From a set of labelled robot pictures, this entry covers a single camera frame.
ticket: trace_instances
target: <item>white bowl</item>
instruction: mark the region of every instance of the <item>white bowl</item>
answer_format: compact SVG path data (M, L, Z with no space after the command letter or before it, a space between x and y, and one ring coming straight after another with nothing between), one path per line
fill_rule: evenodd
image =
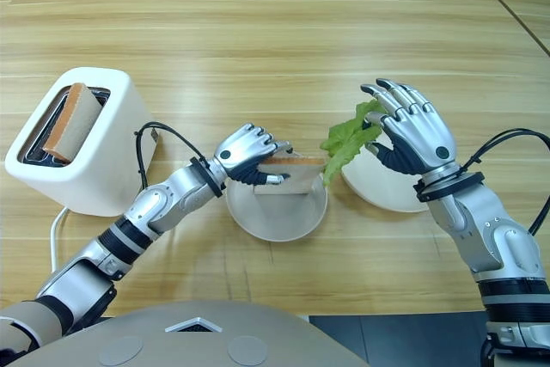
M227 205L235 221L249 234L273 242L294 241L321 223L327 210L327 189L321 176L310 193L261 195L254 187L231 181Z
M384 133L376 141L392 148ZM342 168L342 176L357 195L380 208L397 212L428 210L426 203L418 201L413 188L420 175L406 175L388 169L364 147Z

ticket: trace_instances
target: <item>black joint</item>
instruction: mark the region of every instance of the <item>black joint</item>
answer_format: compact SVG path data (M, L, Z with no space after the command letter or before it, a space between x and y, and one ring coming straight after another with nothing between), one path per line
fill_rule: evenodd
M153 240L136 228L124 215L114 224L140 248L147 249L153 243Z
M106 229L98 236L98 240L111 254L128 265L133 264L139 257L138 253L127 247L110 229Z
M489 321L493 322L549 322L550 304L503 303L485 306Z
M191 158L191 166L194 168L195 171L199 173L200 176L206 181L210 189L214 192L214 195L216 195L217 198L220 198L223 193L222 189L216 184L216 182L212 179L206 168L203 166L202 163L199 162L199 160L195 157Z
M449 158L450 153L449 153L449 150L444 146L438 146L436 148L436 155L441 159L447 159Z
M55 314L57 318L59 318L59 322L61 323L61 334L64 335L72 326L75 317L73 316L69 307L59 301L56 297L42 296L36 298L34 301L49 308L49 310L51 310L51 312L53 312L53 314Z
M443 187L435 191L430 191L428 193L423 193L425 184L422 180L419 180L418 184L413 185L413 187L416 190L416 197L419 199L419 201L428 202L436 199L441 199L443 197L446 197L447 195L450 195L451 193L457 193L459 191L462 191L463 189L477 185L481 183L484 179L485 176L481 172L476 172L475 174L472 174L463 180L459 180L453 184L448 185L447 187Z
M543 279L499 279L478 283L482 297L522 294L550 294L548 284Z

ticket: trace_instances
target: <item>lettuce leaf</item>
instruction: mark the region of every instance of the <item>lettuce leaf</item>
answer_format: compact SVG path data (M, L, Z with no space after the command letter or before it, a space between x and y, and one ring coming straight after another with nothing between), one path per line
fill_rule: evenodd
M374 141L382 133L378 125L362 129L363 119L369 112L386 113L384 107L376 100L359 103L355 106L355 118L335 125L328 130L328 139L321 144L331 159L325 167L323 184L328 186L333 177L341 171L344 165L359 153L361 147L369 141Z

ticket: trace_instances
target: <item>silver arm segment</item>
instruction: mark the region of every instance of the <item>silver arm segment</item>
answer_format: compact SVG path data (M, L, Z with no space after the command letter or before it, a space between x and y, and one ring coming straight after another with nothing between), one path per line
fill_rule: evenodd
M394 148L365 146L388 168L421 174L415 188L437 224L455 241L478 283L496 347L540 355L550 352L550 290L536 239L482 184L483 174L459 174L455 140L433 105L415 88L377 79L361 90L385 113L368 113Z
M32 302L0 311L1 351L20 353L93 324L116 296L113 281L122 279L133 262L163 233L215 196L228 177L248 184L277 184L282 175L258 173L258 163L288 142L252 124L230 135L207 162L195 158L167 180L147 187L120 219L56 271Z

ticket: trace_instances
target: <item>robot finger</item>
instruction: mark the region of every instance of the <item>robot finger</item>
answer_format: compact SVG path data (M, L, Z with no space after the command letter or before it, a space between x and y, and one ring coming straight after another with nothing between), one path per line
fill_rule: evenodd
M275 151L273 152L274 154L276 154L277 152L281 152L283 150L291 154L293 151L292 144L290 143L290 141L276 141L272 144L275 146Z
M415 113L419 110L414 99L398 83L379 78L376 79L376 84L385 88L409 113Z
M363 84L361 90L377 99L391 116L399 118L397 112L403 106L386 90L376 85Z
M414 100L415 103L419 105L419 107L424 112L433 112L435 110L434 107L431 105L430 101L428 101L424 97L424 95L418 92L411 85L401 84L401 87L409 94L409 96Z

